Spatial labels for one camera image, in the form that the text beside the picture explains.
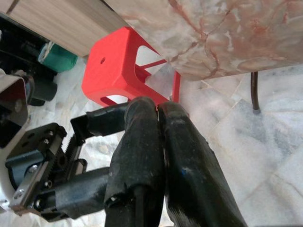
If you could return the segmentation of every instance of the floor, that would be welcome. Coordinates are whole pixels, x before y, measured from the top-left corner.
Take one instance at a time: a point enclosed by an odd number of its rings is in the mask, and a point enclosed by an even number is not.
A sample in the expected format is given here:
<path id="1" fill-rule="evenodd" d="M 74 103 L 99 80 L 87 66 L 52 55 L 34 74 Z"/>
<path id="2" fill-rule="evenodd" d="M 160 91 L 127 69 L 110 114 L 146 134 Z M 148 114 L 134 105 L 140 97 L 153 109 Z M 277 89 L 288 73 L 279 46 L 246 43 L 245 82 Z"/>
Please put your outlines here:
<path id="1" fill-rule="evenodd" d="M 57 122 L 72 135 L 69 120 L 100 108 L 81 90 L 85 61 L 55 78 L 58 92 L 43 107 L 30 107 L 29 128 Z M 148 85 L 171 94 L 173 69 L 164 65 Z M 303 225 L 303 65 L 259 73 L 261 114 L 252 112 L 250 74 L 206 81 L 182 80 L 180 103 L 209 141 L 250 227 Z M 92 138 L 81 157 L 88 170 L 108 166 L 122 133 Z M 48 224 L 38 216 L 0 215 L 2 226 L 104 226 L 103 211 Z M 161 227 L 172 226 L 167 215 Z"/>

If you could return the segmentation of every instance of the red plastic stool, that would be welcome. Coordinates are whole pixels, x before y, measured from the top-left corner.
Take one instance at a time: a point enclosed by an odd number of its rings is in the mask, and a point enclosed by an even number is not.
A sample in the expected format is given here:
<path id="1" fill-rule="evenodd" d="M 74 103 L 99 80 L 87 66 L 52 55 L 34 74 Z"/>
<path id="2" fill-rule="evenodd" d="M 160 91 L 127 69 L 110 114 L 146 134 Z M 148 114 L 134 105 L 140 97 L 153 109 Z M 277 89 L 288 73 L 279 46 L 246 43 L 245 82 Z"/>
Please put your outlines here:
<path id="1" fill-rule="evenodd" d="M 129 101 L 139 96 L 148 96 L 156 105 L 168 101 L 144 84 L 146 78 L 151 75 L 145 69 L 166 61 L 136 65 L 140 46 L 146 46 L 156 52 L 130 27 L 123 27 L 97 41 L 90 51 L 82 82 L 82 90 L 87 98 L 102 106 L 116 104 L 107 98 L 111 95 L 125 96 Z M 176 72 L 173 86 L 174 102 L 179 100 L 179 87 L 180 75 Z"/>

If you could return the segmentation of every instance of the bolt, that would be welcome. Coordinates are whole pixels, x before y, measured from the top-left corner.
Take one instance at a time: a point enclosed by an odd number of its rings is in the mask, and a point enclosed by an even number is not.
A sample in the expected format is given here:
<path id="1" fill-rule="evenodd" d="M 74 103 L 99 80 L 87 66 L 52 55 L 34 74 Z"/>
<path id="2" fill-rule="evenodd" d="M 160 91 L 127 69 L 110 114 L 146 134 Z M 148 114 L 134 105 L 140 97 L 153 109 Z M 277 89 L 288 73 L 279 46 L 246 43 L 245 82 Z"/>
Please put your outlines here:
<path id="1" fill-rule="evenodd" d="M 40 208 L 40 205 L 41 205 L 41 200 L 37 200 L 37 201 L 35 202 L 35 206 L 36 206 L 37 208 Z"/>
<path id="2" fill-rule="evenodd" d="M 30 169 L 28 170 L 29 173 L 33 173 L 38 169 L 37 165 L 33 165 L 32 167 L 30 167 Z"/>
<path id="3" fill-rule="evenodd" d="M 23 189 L 20 189 L 20 190 L 16 193 L 16 195 L 14 196 L 14 199 L 20 198 L 20 197 L 23 195 L 23 192 L 24 192 L 24 190 L 23 190 Z"/>
<path id="4" fill-rule="evenodd" d="M 44 183 L 44 186 L 47 187 L 47 188 L 51 188 L 52 185 L 53 185 L 52 181 L 45 181 L 45 183 Z"/>

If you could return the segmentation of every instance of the green object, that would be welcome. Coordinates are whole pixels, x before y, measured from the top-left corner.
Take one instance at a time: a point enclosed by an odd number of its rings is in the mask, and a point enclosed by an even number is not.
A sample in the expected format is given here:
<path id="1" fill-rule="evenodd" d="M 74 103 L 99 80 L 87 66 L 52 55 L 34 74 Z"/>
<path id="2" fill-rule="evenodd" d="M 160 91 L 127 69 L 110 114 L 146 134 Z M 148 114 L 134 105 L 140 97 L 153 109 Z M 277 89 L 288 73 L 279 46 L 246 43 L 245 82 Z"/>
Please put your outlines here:
<path id="1" fill-rule="evenodd" d="M 72 69 L 77 59 L 77 55 L 53 43 L 46 44 L 38 57 L 41 64 L 58 73 Z"/>

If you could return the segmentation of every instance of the pink marble surface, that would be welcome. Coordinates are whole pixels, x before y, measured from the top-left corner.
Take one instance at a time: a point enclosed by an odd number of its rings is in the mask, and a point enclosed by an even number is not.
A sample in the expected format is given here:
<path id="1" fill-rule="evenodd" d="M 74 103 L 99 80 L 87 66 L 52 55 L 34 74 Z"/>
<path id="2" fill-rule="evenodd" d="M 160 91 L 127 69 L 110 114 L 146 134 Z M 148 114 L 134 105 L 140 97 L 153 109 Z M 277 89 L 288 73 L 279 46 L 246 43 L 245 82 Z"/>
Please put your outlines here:
<path id="1" fill-rule="evenodd" d="M 106 0 L 184 77 L 303 63 L 302 0 Z"/>

